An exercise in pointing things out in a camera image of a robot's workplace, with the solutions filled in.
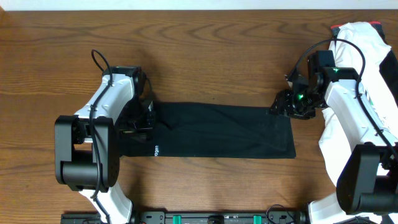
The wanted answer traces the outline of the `black t-shirt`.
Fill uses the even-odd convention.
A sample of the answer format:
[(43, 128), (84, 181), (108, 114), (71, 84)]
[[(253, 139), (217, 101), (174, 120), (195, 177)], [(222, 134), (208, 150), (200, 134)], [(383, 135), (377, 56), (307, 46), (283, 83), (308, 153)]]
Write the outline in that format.
[(148, 141), (121, 139), (122, 156), (293, 159), (290, 119), (267, 107), (161, 103)]

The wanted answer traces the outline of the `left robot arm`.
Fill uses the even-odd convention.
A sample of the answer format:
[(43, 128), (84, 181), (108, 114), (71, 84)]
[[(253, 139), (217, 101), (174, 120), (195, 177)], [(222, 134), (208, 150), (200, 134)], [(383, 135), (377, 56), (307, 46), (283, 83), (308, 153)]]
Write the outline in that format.
[(154, 106), (152, 100), (141, 99), (149, 83), (139, 66), (107, 68), (90, 101), (75, 114), (56, 119), (56, 180), (97, 210), (63, 214), (61, 223), (138, 223), (134, 204), (118, 183), (119, 148), (150, 138)]

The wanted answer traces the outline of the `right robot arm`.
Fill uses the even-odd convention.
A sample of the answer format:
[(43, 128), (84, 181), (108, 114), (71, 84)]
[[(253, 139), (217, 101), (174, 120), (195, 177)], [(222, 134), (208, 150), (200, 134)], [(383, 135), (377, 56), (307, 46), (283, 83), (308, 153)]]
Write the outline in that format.
[(271, 114), (310, 119), (327, 105), (336, 114), (351, 154), (336, 183), (336, 192), (308, 205), (309, 223), (368, 222), (369, 214), (397, 212), (397, 138), (366, 99), (353, 68), (320, 67), (299, 90), (282, 90)]

